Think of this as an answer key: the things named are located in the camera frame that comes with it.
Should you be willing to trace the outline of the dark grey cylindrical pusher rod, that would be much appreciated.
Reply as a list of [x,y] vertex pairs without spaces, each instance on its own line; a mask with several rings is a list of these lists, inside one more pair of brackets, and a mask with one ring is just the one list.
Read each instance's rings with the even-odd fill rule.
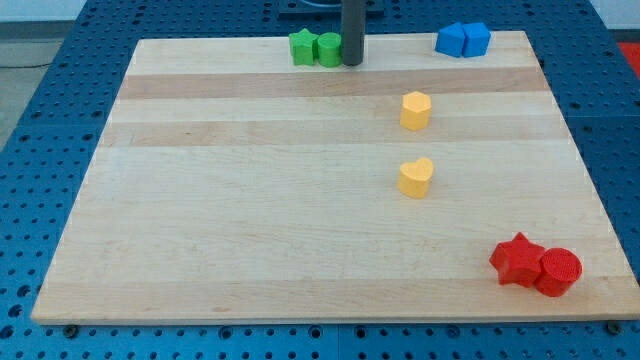
[[358,66],[364,57],[365,1],[343,0],[341,9],[342,60]]

